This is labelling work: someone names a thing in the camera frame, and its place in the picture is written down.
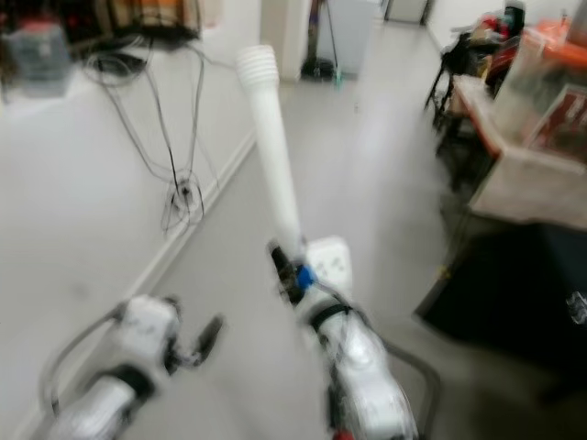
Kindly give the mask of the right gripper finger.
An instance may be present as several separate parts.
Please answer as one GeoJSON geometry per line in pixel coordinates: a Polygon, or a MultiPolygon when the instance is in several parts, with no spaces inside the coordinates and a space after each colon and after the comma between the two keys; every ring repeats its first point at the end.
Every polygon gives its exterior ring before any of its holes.
{"type": "Polygon", "coordinates": [[[280,244],[273,240],[269,246],[270,259],[278,278],[278,292],[289,304],[299,304],[305,297],[301,261],[289,259],[280,244]]]}

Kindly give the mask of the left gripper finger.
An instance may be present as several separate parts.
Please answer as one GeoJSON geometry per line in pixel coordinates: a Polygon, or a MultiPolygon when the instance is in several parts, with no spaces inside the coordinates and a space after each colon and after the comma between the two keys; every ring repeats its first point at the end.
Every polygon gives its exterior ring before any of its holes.
{"type": "Polygon", "coordinates": [[[215,315],[211,318],[206,326],[203,327],[201,334],[194,340],[193,355],[198,360],[207,360],[210,353],[214,351],[219,335],[224,327],[224,317],[222,314],[215,315]]]}

